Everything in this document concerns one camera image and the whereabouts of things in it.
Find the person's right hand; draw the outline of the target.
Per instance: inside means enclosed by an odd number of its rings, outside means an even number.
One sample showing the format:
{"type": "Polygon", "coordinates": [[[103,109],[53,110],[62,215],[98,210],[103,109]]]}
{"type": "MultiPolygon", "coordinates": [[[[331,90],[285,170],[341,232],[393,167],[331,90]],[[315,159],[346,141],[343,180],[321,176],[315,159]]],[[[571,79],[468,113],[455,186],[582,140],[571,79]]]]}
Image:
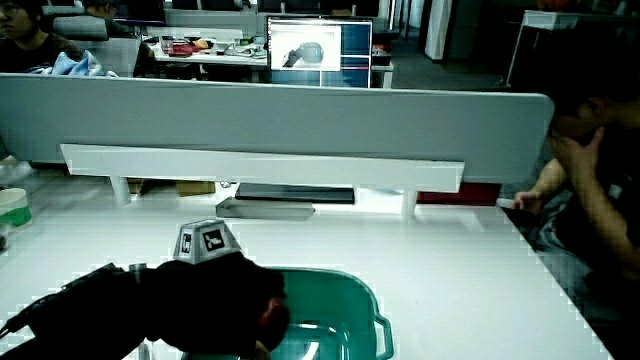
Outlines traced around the person's right hand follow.
{"type": "Polygon", "coordinates": [[[284,276],[245,257],[222,219],[180,227],[173,258],[141,272],[150,301],[146,338],[185,353],[251,358],[284,340],[284,276]]]}

